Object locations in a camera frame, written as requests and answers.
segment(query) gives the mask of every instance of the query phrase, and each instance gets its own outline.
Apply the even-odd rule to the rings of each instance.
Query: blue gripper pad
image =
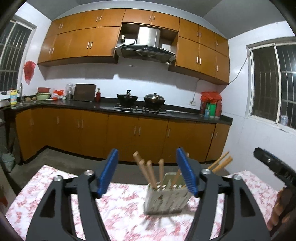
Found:
[[[118,164],[118,150],[112,149],[107,157],[107,164],[104,167],[104,170],[101,172],[100,177],[98,178],[98,190],[97,193],[100,197],[107,192],[108,186],[111,182],[111,179],[114,175],[116,166]]]
[[[177,148],[176,160],[177,160],[178,166],[182,172],[182,176],[186,182],[187,189],[194,196],[196,196],[198,193],[198,188],[197,188],[197,178],[198,177],[196,177],[196,175],[193,173],[193,170],[187,161],[187,156],[186,156],[186,153],[184,152],[183,148]]]

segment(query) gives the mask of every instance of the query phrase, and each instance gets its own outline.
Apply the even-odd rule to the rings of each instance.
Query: range hood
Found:
[[[135,44],[120,45],[115,48],[118,56],[171,63],[176,59],[175,53],[159,48],[160,30],[140,27]]]

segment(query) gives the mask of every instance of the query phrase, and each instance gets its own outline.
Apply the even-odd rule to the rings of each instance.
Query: pink floral pattern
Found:
[[[239,172],[251,190],[267,222],[276,201],[277,191],[249,171]],[[6,217],[25,240],[30,221],[46,189],[56,175],[64,178],[75,175],[44,165],[16,197]],[[112,241],[183,241],[192,223],[199,199],[191,197],[180,214],[148,216],[143,213],[146,186],[110,183],[108,191],[96,203]],[[84,239],[77,195],[71,196],[76,234]],[[224,206],[224,195],[217,199],[216,216],[211,239],[218,236]]]

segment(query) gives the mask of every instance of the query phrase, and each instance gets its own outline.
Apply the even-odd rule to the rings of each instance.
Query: floor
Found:
[[[64,172],[80,175],[85,170],[94,170],[98,162],[99,161],[97,160],[85,159],[59,151],[45,149],[31,162],[23,165],[16,165],[10,173],[10,177],[16,187],[21,190],[43,165],[49,165]],[[159,167],[155,166],[153,168],[155,176],[159,177]],[[177,172],[177,170],[178,166],[164,166],[164,173]],[[223,169],[217,174],[225,176],[229,173]],[[142,175],[139,167],[130,164],[118,164],[112,182],[147,185],[147,181]]]

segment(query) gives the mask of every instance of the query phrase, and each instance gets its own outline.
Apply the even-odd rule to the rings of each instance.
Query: metal bolt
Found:
[[[235,180],[241,180],[242,177],[240,175],[238,175],[238,174],[234,174],[233,175],[233,179],[235,179]]]
[[[54,177],[54,181],[56,181],[56,182],[59,182],[61,180],[63,180],[63,177],[61,175],[58,175],[58,176]]]
[[[202,174],[209,175],[211,171],[209,169],[202,169]]]
[[[86,171],[84,172],[84,175],[86,175],[86,176],[91,176],[91,175],[93,175],[93,173],[94,173],[93,170],[86,170]]]

